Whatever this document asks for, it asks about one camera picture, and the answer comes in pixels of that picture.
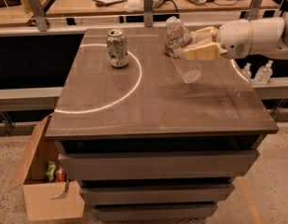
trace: bottle cap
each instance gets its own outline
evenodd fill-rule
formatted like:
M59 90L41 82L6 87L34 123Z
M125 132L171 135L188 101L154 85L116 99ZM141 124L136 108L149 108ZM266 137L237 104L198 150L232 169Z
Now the bottle cap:
M176 17L170 17L166 20L166 26L169 28L176 26L178 23L179 21Z
M269 60L269 61L267 62L267 67L271 67L272 64L273 64L273 61L272 61L272 60Z

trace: cabinet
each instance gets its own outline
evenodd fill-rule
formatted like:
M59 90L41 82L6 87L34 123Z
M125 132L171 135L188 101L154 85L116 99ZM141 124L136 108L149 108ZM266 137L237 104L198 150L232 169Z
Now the cabinet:
M46 138L99 220L209 217L278 127L234 61L187 85L164 28L125 32L130 62L115 69L107 30L86 31Z

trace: box flap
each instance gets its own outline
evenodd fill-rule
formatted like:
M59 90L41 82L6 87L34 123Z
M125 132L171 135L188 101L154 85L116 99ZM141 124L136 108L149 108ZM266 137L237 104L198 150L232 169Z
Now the box flap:
M29 221L83 217L85 202L80 196L76 181L70 182L67 196L65 183L24 185L24 198Z
M24 150L21 162L18 169L14 175L13 180L9 185L9 191L13 190L20 184L24 183L24 180L29 172L31 163L34 158L34 154L41 140L43 139L44 133L47 129L51 116L47 116L41 122L39 122L35 127L31 135L30 143Z

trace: small bottle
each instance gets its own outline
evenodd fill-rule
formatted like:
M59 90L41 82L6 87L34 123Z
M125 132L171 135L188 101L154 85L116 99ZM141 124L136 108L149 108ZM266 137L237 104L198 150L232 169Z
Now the small bottle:
M273 64L273 61L268 61L266 65L263 65L258 69L254 77L254 80L257 83L267 84L267 82L270 80L270 77L272 76L272 73L273 73L273 70L271 68L272 64Z
M250 63L246 63L245 67L243 69L241 69L242 74L248 79L250 80L252 77L252 72L250 71Z
M178 49L185 48L192 42L192 37L187 28L176 17L166 20L167 30L165 33L165 46L170 54L172 62L183 79L184 83L193 83L201 77L201 66L199 61L181 59Z
M55 182L54 172L56 171L56 169L57 169L57 163L54 160L49 160L48 161L48 168L46 171L48 183Z

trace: can label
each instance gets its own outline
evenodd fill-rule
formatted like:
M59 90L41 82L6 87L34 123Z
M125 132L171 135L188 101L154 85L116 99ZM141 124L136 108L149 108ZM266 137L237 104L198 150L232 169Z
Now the can label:
M114 67L128 64L127 38L123 30L111 30L106 39L109 63Z

